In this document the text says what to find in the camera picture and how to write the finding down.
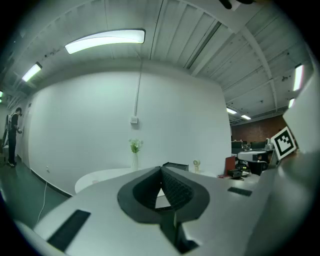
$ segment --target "flower vase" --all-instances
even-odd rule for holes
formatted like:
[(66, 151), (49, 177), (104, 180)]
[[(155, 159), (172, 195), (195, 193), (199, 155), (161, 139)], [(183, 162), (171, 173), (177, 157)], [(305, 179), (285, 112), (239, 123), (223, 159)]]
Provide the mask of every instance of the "flower vase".
[(133, 172), (138, 171), (138, 153), (132, 153), (131, 170)]

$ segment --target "floor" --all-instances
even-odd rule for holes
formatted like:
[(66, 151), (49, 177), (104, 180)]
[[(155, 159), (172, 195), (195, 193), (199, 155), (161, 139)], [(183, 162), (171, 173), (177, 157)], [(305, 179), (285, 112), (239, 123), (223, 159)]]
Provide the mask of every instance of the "floor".
[[(17, 162), (15, 168), (0, 163), (0, 190), (12, 218), (33, 229), (43, 207), (46, 184), (32, 174), (20, 160)], [(67, 199), (47, 186), (40, 220)]]

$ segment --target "desk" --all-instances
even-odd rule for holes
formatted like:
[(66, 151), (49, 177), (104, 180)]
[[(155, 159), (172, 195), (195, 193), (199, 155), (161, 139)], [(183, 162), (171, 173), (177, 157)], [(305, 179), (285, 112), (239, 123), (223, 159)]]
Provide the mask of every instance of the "desk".
[[(140, 170), (144, 170), (146, 168), (138, 168), (137, 172)], [(131, 168), (119, 168), (119, 169), (108, 169), (108, 170), (99, 170), (95, 172), (88, 173), (84, 176), (82, 176), (78, 181), (76, 182), (74, 186), (75, 193), (78, 194), (81, 190), (84, 190), (85, 188), (102, 182), (106, 180), (110, 180), (116, 177), (120, 177), (122, 175), (130, 174), (133, 171)], [(164, 196), (164, 192), (162, 189), (160, 189), (160, 192), (158, 194), (158, 197)]]

